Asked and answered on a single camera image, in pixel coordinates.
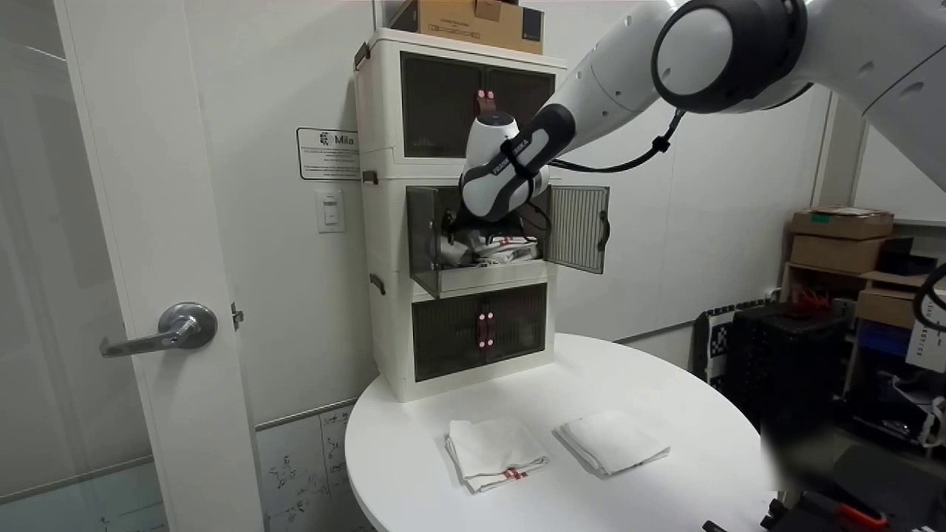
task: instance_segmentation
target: small box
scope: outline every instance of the small box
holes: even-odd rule
[[[541,53],[541,11],[505,0],[406,0],[394,28]]]
[[[892,234],[892,216],[881,210],[805,210],[796,212],[789,234],[813,234],[833,238],[881,238]]]
[[[858,294],[855,315],[864,321],[915,327],[915,291],[866,287]]]
[[[841,275],[864,275],[876,268],[884,243],[887,238],[796,237],[789,263]]]

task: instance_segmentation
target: folded towel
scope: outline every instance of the folded towel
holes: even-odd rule
[[[459,479],[471,486],[471,494],[527,479],[544,464],[544,452],[536,438],[510,418],[453,418],[445,444]]]
[[[557,429],[595,476],[619,476],[671,452],[668,439],[625,411],[603,411]]]

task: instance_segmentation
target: door handle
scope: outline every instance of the door handle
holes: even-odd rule
[[[128,358],[128,353],[146,353],[146,350],[168,350],[168,349],[202,349],[217,337],[217,315],[210,306],[184,302],[168,306],[158,318],[153,337],[140,339],[109,339],[103,337],[99,350],[103,358]]]

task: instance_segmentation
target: label sticker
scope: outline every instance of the label sticker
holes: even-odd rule
[[[354,129],[300,126],[295,151],[303,179],[357,179]]]

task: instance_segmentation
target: black drawer front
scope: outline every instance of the black drawer front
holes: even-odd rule
[[[416,380],[544,349],[547,287],[415,303]]]

